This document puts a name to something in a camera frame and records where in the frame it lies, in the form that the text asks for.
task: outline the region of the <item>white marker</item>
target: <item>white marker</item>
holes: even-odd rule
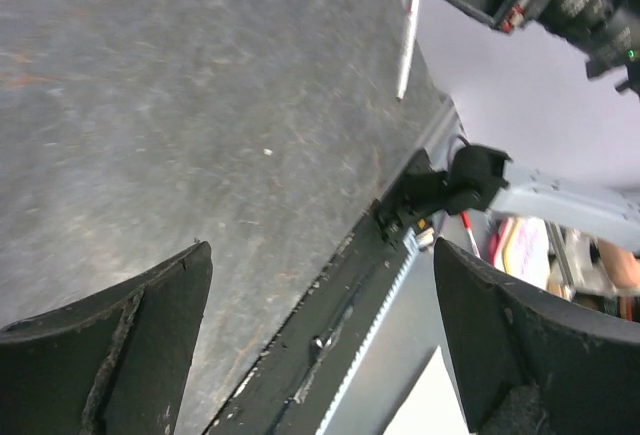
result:
[[[404,40],[402,44],[402,58],[400,58],[400,73],[398,75],[398,101],[404,98],[409,83],[409,72],[413,60],[413,46],[416,43],[416,31],[418,29],[418,13],[420,12],[420,0],[409,0],[407,19],[404,27]]]

